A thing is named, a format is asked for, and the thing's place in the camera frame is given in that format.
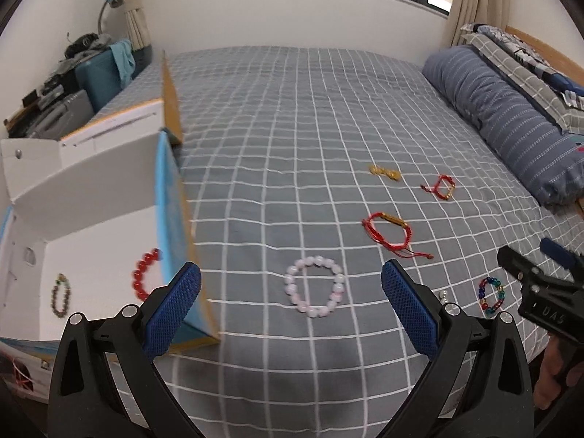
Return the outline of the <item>person's right hand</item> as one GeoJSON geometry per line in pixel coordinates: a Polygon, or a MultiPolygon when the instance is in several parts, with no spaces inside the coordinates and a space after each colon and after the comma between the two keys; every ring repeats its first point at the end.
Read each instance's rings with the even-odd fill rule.
{"type": "Polygon", "coordinates": [[[560,339],[555,335],[549,335],[538,380],[534,386],[534,406],[540,410],[548,409],[561,392],[561,385],[556,381],[564,367],[559,345],[560,339]]]}

